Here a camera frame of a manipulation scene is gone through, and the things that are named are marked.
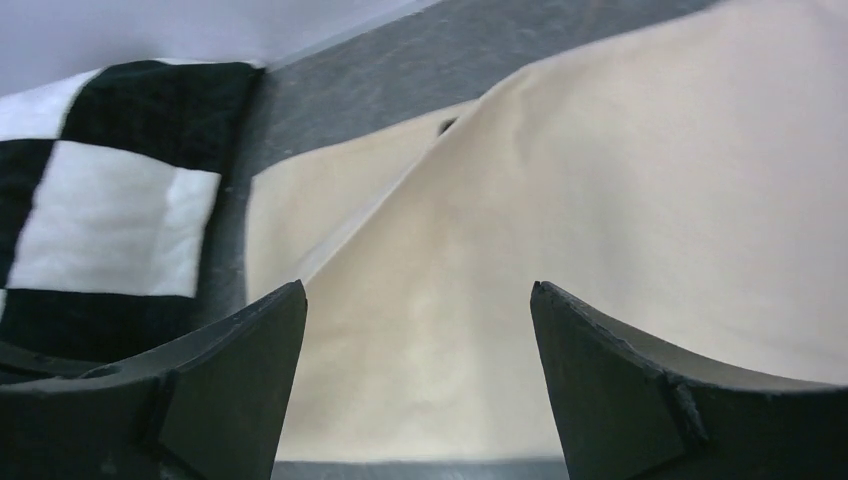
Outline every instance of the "gray surface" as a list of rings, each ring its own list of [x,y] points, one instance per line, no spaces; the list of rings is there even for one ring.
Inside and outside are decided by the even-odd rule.
[[[244,305],[250,178],[285,158],[477,98],[523,65],[714,0],[445,0],[269,74],[210,222],[195,324]],[[275,479],[547,479],[560,464],[284,464]]]
[[[565,464],[554,460],[509,463],[278,463],[271,480],[563,480]]]

